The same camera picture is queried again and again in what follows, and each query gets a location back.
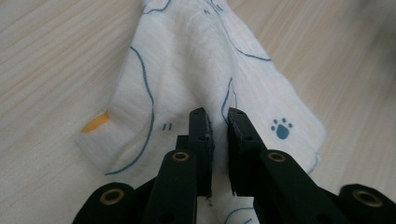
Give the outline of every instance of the cloth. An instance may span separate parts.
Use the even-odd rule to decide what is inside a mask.
[[[309,173],[325,137],[320,121],[276,70],[224,0],[151,0],[135,31],[106,112],[78,144],[107,175],[134,188],[158,174],[163,156],[188,134],[189,113],[203,107],[215,139],[210,199],[198,223],[258,223],[251,198],[232,195],[227,113],[247,113],[268,148],[289,153]]]

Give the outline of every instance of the paw print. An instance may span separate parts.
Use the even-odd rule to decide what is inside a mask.
[[[289,136],[289,129],[293,127],[291,123],[288,123],[286,119],[282,119],[282,123],[279,123],[277,119],[274,119],[274,126],[271,126],[271,130],[276,132],[276,135],[280,139],[286,139]]]

